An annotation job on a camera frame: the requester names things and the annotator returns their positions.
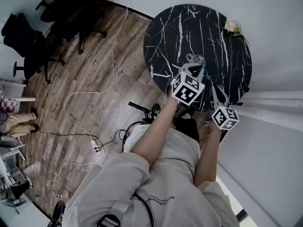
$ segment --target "white sweatshirt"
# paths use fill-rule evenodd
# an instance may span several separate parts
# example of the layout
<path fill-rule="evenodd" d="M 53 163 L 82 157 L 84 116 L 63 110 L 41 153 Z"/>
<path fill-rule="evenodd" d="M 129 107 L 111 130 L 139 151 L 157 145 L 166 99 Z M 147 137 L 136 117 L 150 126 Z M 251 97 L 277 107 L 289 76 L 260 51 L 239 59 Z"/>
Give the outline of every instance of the white sweatshirt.
<path fill-rule="evenodd" d="M 229 198 L 217 182 L 193 185 L 199 144 L 174 129 L 156 162 L 149 168 L 141 156 L 129 153 L 148 125 L 136 126 L 125 143 L 125 153 L 114 158 L 66 209 L 63 227 L 95 227 L 119 199 L 132 199 L 122 227 L 151 226 L 148 212 L 136 193 L 146 200 L 155 227 L 238 227 Z"/>

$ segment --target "person's arm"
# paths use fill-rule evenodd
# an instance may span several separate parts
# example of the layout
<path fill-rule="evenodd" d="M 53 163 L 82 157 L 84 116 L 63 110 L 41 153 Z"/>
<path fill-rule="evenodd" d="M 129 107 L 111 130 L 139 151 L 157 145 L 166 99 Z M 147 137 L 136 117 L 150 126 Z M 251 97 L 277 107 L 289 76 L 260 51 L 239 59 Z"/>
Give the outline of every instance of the person's arm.
<path fill-rule="evenodd" d="M 151 166 L 161 153 L 178 101 L 170 97 L 157 118 L 135 144 L 131 152 L 142 156 Z"/>
<path fill-rule="evenodd" d="M 194 185 L 200 186 L 204 181 L 215 182 L 217 174 L 217 158 L 221 130 L 212 122 L 206 146 L 196 168 Z"/>

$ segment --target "black marble table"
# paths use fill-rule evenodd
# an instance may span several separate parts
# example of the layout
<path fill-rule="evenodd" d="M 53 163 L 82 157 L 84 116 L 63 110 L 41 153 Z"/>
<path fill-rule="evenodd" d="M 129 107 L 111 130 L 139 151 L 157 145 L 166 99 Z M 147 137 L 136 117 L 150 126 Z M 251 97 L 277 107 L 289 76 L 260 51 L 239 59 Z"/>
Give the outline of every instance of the black marble table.
<path fill-rule="evenodd" d="M 205 59 L 205 72 L 220 84 L 232 104 L 246 92 L 251 77 L 251 56 L 243 36 L 223 29 L 226 17 L 194 4 L 168 8 L 150 23 L 144 38 L 144 58 L 151 77 L 165 91 L 168 80 L 188 63 L 187 54 Z M 210 106 L 211 82 L 192 104 L 197 111 Z"/>

